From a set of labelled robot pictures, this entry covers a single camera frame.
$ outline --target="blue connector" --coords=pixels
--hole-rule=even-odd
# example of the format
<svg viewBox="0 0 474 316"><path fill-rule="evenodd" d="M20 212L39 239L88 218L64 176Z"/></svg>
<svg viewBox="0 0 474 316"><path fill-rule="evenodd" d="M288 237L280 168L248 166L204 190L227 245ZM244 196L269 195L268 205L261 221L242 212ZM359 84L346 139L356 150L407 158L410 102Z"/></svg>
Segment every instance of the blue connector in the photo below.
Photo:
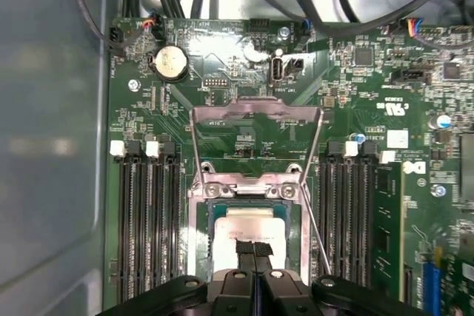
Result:
<svg viewBox="0 0 474 316"><path fill-rule="evenodd" d="M423 265L423 311L441 316L441 270L433 262Z"/></svg>

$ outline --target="motherboard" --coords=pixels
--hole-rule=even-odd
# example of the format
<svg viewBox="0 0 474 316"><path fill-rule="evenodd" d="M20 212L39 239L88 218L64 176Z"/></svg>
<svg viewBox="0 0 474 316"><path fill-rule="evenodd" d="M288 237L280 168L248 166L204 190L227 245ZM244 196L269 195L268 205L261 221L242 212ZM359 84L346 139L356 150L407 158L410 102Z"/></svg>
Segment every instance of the motherboard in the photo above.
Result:
<svg viewBox="0 0 474 316"><path fill-rule="evenodd" d="M104 307L237 268L237 241L253 241L305 283L329 264L451 312L448 267L474 274L455 259L474 233L473 70L473 49L424 47L400 24L352 38L268 19L147 27L110 59Z"/></svg>

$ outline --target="black ram slot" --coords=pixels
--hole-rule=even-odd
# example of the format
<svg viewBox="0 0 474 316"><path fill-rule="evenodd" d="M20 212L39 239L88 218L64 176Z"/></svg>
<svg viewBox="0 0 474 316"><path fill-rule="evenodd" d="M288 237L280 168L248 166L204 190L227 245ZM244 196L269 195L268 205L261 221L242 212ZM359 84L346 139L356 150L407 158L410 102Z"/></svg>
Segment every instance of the black ram slot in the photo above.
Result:
<svg viewBox="0 0 474 316"><path fill-rule="evenodd" d="M130 261L131 278L129 280L129 296L134 297L140 295L144 291L144 285L142 288L141 274L144 273L142 269L142 259L144 260L144 233L142 229L145 222L145 216L143 214L144 205L146 204L146 166L137 161L132 165L132 179L130 180L131 186L130 191L132 200L130 202L132 209L132 220L130 223L131 228L131 246L130 256L133 256Z"/></svg>
<svg viewBox="0 0 474 316"><path fill-rule="evenodd" d="M335 211L334 218L337 219L334 224L333 236L334 236L334 245L335 245L335 263L333 274L336 277L342 278L342 269L344 268L343 261L341 259L342 249L342 235L344 234L343 224L342 224L342 201L344 200L344 164L336 164L336 196L335 196Z"/></svg>
<svg viewBox="0 0 474 316"><path fill-rule="evenodd" d="M362 286L370 287L371 270L372 270L372 253L370 251L371 241L373 240L373 199L375 186L375 165L373 162L374 158L365 158L362 162L362 177L361 181L364 182L364 210L361 210L360 216L364 216L363 230L361 233L363 243L363 283Z"/></svg>
<svg viewBox="0 0 474 316"><path fill-rule="evenodd" d="M147 270L147 177L148 166L146 164L138 165L140 175L137 177L139 184L139 192L137 192L137 216L138 223L136 224L137 237L137 253L136 253L136 295L146 291L146 270Z"/></svg>
<svg viewBox="0 0 474 316"><path fill-rule="evenodd" d="M326 210L327 210L327 174L328 166L325 163L319 166L319 194L318 194L318 227L319 234L321 236L321 242L324 248L327 246L327 222L326 222ZM323 275L324 265L322 264L320 252L317 253L317 273Z"/></svg>
<svg viewBox="0 0 474 316"><path fill-rule="evenodd" d="M341 264L341 276L344 279L350 280L350 219L351 211L350 206L352 204L352 161L346 161L343 165L343 194L342 194L342 205L340 205L338 216L341 216L341 251L340 261Z"/></svg>
<svg viewBox="0 0 474 316"><path fill-rule="evenodd" d="M321 164L321 176L319 184L320 195L318 199L320 216L319 228L330 268L334 269L336 266L336 239L334 230L336 227L335 204L337 195L337 163L335 162L334 158L323 159L327 162ZM320 272L325 272L321 253L318 254L318 270Z"/></svg>
<svg viewBox="0 0 474 316"><path fill-rule="evenodd" d="M118 303L128 300L130 273L130 181L129 163L119 162L118 189Z"/></svg>
<svg viewBox="0 0 474 316"><path fill-rule="evenodd" d="M151 259L151 287L161 285L164 270L162 263L163 236L164 236L164 170L163 158L153 165L153 189L150 213L150 259Z"/></svg>
<svg viewBox="0 0 474 316"><path fill-rule="evenodd" d="M179 221L180 221L180 186L179 186L179 157L169 158L167 165L168 188L168 229L167 229L167 274L168 278L175 278L179 275Z"/></svg>
<svg viewBox="0 0 474 316"><path fill-rule="evenodd" d="M359 235L361 234L361 223L359 221L359 211L363 208L361 204L361 197L364 196L364 182L360 180L360 169L358 164L352 166L352 179L351 179L351 190L352 190L352 201L351 201L351 219L350 219L350 280L354 283L362 283L361 275L361 251Z"/></svg>

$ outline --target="sticker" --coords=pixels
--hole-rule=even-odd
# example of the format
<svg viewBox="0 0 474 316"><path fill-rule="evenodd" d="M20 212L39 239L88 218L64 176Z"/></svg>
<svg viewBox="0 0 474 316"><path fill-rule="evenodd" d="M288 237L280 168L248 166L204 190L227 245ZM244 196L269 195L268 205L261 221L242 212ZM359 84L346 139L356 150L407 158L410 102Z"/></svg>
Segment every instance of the sticker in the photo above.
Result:
<svg viewBox="0 0 474 316"><path fill-rule="evenodd" d="M474 281L474 266L470 266L469 264L462 263L462 275L471 280Z"/></svg>
<svg viewBox="0 0 474 316"><path fill-rule="evenodd" d="M427 162L403 162L403 172L405 174L426 174L427 173Z"/></svg>
<svg viewBox="0 0 474 316"><path fill-rule="evenodd" d="M388 130L387 148L408 148L408 130Z"/></svg>

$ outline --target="integrated circuit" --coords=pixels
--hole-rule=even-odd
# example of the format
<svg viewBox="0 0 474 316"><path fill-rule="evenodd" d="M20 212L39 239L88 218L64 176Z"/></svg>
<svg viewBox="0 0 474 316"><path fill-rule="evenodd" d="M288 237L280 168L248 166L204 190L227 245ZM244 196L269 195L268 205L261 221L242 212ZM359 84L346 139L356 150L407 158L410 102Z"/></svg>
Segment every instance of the integrated circuit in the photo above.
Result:
<svg viewBox="0 0 474 316"><path fill-rule="evenodd" d="M356 66L373 66L373 49L370 47L357 47L354 50L354 64Z"/></svg>
<svg viewBox="0 0 474 316"><path fill-rule="evenodd" d="M443 78L445 80L461 79L461 65L455 62L446 62L443 64Z"/></svg>

